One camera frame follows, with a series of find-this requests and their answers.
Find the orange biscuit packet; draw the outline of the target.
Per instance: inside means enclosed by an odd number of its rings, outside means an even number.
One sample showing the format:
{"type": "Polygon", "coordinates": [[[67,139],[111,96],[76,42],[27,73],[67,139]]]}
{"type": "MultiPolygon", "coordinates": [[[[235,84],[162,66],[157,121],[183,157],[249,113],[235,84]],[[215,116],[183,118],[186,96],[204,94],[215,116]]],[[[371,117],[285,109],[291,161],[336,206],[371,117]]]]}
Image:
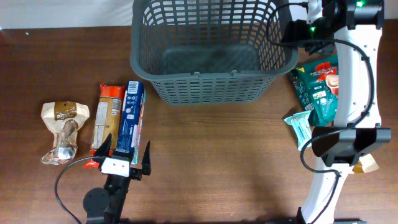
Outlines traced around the orange biscuit packet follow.
{"type": "Polygon", "coordinates": [[[109,155],[111,156],[116,149],[124,93],[124,86],[105,85],[104,83],[100,85],[90,156],[94,155],[97,148],[104,143],[109,134],[112,135],[109,155]]]}

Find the beige chocolate snack pouch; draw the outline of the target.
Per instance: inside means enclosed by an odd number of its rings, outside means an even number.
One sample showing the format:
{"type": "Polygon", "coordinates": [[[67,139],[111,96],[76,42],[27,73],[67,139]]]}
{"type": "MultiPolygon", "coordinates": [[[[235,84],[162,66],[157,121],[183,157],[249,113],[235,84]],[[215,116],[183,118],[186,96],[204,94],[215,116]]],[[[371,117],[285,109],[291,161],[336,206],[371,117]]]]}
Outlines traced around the beige chocolate snack pouch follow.
{"type": "Polygon", "coordinates": [[[355,174],[364,174],[378,170],[379,166],[371,154],[361,156],[358,163],[353,167],[355,174]]]}

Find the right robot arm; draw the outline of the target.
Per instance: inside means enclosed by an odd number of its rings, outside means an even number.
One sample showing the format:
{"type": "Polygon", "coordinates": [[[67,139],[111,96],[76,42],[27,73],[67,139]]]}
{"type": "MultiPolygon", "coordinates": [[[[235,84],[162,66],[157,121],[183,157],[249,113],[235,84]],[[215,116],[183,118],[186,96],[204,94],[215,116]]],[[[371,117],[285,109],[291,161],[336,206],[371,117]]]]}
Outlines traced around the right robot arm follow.
{"type": "Polygon", "coordinates": [[[294,22],[282,45],[318,50],[334,44],[339,94],[331,127],[317,127],[308,144],[316,166],[296,223],[333,223],[346,178],[360,158],[387,144],[377,104],[377,50],[384,24],[383,1],[309,1],[307,20],[294,22]]]}

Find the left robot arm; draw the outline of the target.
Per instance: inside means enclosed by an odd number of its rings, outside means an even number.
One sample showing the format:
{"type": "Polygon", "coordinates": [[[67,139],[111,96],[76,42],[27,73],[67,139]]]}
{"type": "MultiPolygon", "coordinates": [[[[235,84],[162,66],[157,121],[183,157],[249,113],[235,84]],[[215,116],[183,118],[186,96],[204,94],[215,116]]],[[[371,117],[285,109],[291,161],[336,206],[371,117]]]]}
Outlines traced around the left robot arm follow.
{"type": "Polygon", "coordinates": [[[144,175],[151,175],[150,143],[147,143],[140,169],[131,167],[132,152],[117,149],[109,154],[112,135],[94,153],[98,169],[107,175],[103,187],[91,189],[83,199],[87,223],[131,223],[122,218],[122,210],[132,180],[140,181],[144,175]]]}

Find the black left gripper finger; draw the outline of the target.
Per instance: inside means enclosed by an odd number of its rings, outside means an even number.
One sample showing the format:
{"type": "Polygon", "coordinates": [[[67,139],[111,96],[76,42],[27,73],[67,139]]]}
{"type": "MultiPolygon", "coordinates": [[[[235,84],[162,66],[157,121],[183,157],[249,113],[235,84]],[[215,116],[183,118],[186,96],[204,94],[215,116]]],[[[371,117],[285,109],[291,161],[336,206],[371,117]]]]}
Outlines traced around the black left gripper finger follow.
{"type": "Polygon", "coordinates": [[[141,165],[142,165],[142,174],[151,175],[152,168],[150,163],[150,141],[147,142],[141,165]]]}
{"type": "Polygon", "coordinates": [[[111,149],[112,143],[112,134],[108,134],[107,138],[105,139],[104,143],[100,145],[99,148],[95,150],[93,154],[93,160],[95,162],[104,162],[104,160],[109,157],[109,152],[111,149]]]}

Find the green coffee sachet bag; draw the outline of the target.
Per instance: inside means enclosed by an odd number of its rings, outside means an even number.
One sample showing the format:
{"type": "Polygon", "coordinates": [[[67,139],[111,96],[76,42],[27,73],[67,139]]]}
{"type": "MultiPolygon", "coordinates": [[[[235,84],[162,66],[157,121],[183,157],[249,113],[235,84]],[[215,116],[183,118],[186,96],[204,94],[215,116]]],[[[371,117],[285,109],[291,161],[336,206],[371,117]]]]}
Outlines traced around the green coffee sachet bag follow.
{"type": "Polygon", "coordinates": [[[338,74],[338,56],[316,60],[290,71],[289,80],[304,111],[309,111],[312,126],[328,126],[335,118],[338,95],[326,78],[338,74]]]}

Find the grey plastic basket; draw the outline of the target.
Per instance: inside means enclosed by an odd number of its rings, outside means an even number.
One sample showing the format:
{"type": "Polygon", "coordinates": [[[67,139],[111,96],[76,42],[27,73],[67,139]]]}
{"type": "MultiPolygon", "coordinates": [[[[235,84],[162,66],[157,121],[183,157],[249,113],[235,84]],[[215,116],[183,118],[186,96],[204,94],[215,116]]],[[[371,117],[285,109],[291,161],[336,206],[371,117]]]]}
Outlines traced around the grey plastic basket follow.
{"type": "Polygon", "coordinates": [[[130,64],[171,105],[257,100],[298,60],[285,1],[135,0],[130,64]]]}

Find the blue tissue pack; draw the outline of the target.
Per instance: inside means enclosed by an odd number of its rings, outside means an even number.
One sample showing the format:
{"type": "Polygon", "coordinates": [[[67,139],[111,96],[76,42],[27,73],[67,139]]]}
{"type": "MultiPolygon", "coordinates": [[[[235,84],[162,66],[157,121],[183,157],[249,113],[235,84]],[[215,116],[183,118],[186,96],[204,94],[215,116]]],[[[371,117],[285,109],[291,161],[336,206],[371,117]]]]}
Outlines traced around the blue tissue pack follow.
{"type": "Polygon", "coordinates": [[[145,102],[144,84],[139,81],[128,81],[123,99],[116,149],[130,151],[133,154],[132,165],[137,164],[138,161],[145,102]]]}

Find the beige brown snack pouch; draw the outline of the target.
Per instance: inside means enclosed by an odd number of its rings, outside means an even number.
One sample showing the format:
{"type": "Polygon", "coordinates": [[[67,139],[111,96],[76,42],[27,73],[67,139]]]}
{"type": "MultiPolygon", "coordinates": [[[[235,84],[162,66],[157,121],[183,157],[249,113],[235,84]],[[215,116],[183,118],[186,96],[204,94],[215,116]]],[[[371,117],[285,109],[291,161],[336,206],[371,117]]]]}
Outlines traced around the beige brown snack pouch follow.
{"type": "Polygon", "coordinates": [[[89,117],[87,105],[72,101],[44,103],[41,118],[54,135],[54,141],[52,150],[42,157],[42,163],[57,166],[72,160],[78,149],[78,130],[89,117]]]}

